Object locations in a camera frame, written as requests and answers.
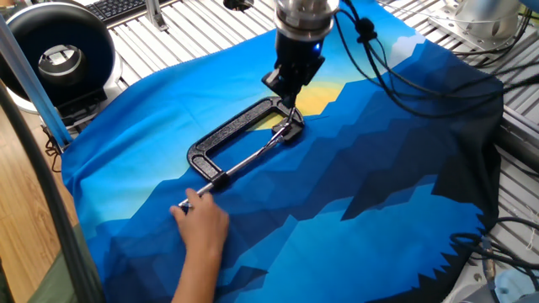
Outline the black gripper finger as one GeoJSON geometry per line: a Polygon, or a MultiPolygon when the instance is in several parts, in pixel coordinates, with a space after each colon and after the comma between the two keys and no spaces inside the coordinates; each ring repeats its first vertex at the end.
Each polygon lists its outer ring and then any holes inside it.
{"type": "Polygon", "coordinates": [[[285,84],[285,93],[284,93],[284,105],[289,108],[296,107],[296,98],[300,93],[303,87],[307,86],[310,83],[310,80],[298,80],[298,79],[286,79],[285,84]]]}
{"type": "Polygon", "coordinates": [[[274,69],[262,77],[262,83],[277,95],[287,95],[288,85],[280,69],[274,69]]]}

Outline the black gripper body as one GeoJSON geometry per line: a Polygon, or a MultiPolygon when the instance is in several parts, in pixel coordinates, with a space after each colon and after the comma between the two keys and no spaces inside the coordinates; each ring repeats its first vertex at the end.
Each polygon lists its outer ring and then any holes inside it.
{"type": "Polygon", "coordinates": [[[323,39],[302,41],[278,34],[275,49],[275,67],[283,80],[312,80],[325,61],[323,39]]]}

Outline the person's right hand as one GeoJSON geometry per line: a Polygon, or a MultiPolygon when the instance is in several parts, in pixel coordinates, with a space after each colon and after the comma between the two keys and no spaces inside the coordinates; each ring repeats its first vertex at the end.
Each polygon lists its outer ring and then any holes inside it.
{"type": "Polygon", "coordinates": [[[213,200],[211,194],[198,195],[186,190],[191,207],[184,212],[172,206],[170,212],[179,228],[188,254],[217,256],[222,254],[227,239],[229,217],[213,200]]]}

